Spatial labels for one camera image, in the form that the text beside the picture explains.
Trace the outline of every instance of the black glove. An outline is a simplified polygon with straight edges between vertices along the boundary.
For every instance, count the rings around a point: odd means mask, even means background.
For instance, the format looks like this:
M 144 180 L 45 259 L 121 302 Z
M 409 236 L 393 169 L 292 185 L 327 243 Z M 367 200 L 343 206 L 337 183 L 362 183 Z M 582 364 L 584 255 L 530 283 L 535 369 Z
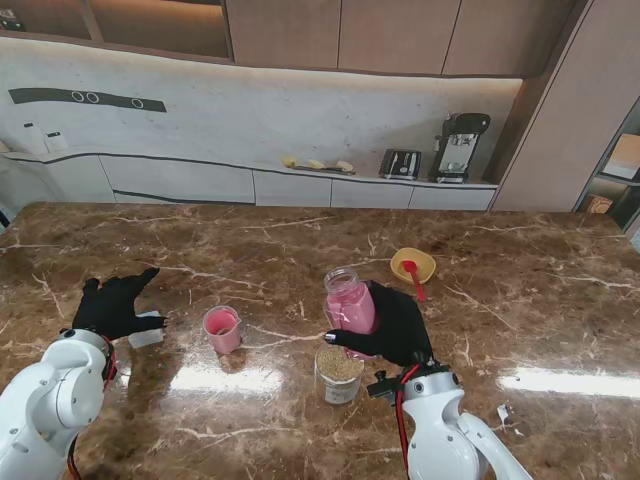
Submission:
M 109 340 L 163 328 L 165 317 L 138 318 L 133 309 L 136 297 L 159 271 L 159 268 L 148 268 L 140 275 L 112 277 L 100 289 L 97 278 L 87 280 L 82 289 L 84 295 L 73 319 L 73 328 L 91 330 Z
M 403 367 L 432 358 L 429 335 L 413 298 L 373 281 L 369 283 L 369 292 L 380 322 L 376 331 L 363 335 L 347 330 L 331 330 L 325 336 L 325 341 L 365 355 L 382 355 Z

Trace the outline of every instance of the coffee machine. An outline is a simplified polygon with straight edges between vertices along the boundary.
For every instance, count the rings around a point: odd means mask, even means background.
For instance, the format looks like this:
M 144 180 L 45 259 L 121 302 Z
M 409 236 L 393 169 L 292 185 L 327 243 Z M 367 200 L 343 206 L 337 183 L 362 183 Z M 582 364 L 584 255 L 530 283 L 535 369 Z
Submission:
M 484 113 L 453 113 L 436 137 L 436 158 L 429 179 L 438 183 L 464 183 L 480 135 L 487 131 L 491 117 Z

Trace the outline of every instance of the glass jar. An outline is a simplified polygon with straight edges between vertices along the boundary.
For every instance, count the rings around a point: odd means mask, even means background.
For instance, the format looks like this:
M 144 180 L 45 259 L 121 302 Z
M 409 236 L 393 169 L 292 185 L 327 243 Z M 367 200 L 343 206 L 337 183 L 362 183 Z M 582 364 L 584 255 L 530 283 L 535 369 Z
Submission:
M 327 299 L 324 312 L 333 328 L 354 333 L 369 334 L 375 331 L 376 311 L 367 285 L 350 267 L 338 267 L 324 277 Z M 352 355 L 368 358 L 357 352 Z

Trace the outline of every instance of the drawer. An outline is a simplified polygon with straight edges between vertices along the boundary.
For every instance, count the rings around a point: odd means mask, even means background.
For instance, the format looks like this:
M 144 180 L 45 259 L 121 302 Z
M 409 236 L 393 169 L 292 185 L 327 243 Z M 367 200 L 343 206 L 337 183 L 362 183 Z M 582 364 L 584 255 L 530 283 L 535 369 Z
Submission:
M 26 162 L 20 164 L 25 171 L 38 176 L 59 202 L 115 202 L 96 155 L 69 158 L 48 165 Z
M 409 208 L 424 210 L 486 210 L 494 189 L 416 187 Z
M 255 203 L 251 170 L 140 157 L 101 156 L 111 186 L 174 201 Z
M 328 207 L 331 179 L 271 172 L 253 172 L 256 205 Z
M 332 207 L 407 208 L 413 187 L 333 180 Z

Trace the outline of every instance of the red spoon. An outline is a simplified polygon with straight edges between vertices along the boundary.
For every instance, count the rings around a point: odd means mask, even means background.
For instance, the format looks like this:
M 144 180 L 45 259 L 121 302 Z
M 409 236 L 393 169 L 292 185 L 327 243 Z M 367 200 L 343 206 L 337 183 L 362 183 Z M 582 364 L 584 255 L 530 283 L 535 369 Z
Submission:
M 418 266 L 416 265 L 416 262 L 413 262 L 411 260 L 403 260 L 402 268 L 404 268 L 407 273 L 411 275 L 411 278 L 413 278 L 413 284 L 416 286 L 416 292 L 418 293 L 418 300 L 420 300 L 421 302 L 426 302 L 427 297 L 425 296 L 422 285 L 420 284 L 420 280 L 418 279 Z

